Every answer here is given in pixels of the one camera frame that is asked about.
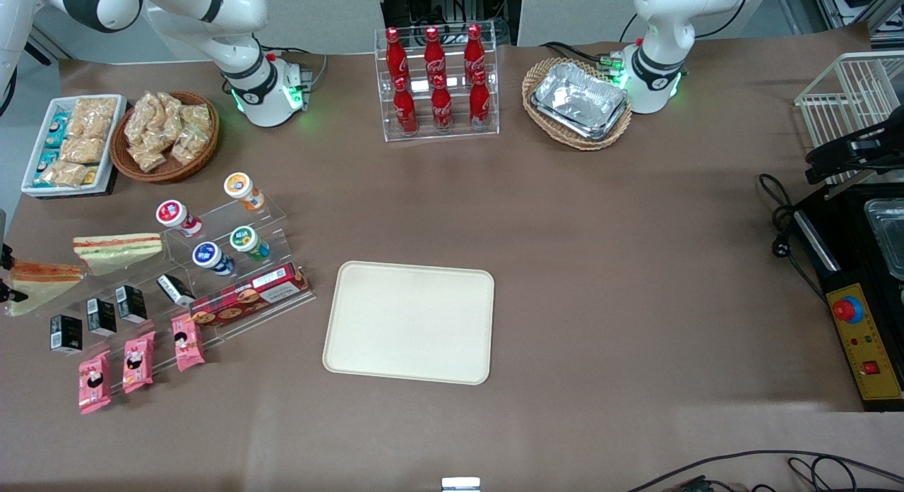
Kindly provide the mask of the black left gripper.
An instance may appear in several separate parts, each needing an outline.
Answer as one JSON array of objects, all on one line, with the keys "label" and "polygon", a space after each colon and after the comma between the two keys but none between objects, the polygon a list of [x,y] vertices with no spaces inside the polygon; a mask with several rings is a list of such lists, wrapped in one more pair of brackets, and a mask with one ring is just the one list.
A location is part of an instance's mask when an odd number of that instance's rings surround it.
[{"label": "black left gripper", "polygon": [[894,109],[887,119],[866,126],[846,143],[826,143],[807,154],[807,183],[843,184],[858,176],[853,169],[901,169],[903,109]]}]

